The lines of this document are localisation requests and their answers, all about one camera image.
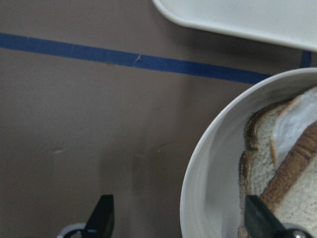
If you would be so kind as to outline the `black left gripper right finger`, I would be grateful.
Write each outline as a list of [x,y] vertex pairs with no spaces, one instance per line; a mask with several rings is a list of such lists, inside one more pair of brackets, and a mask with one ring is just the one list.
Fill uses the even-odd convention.
[[251,238],[291,238],[286,229],[256,195],[245,197],[244,224]]

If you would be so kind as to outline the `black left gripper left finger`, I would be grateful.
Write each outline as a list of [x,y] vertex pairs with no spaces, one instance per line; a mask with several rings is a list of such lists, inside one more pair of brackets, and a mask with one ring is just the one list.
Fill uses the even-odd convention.
[[85,238],[110,238],[114,229],[113,195],[102,195],[84,227]]

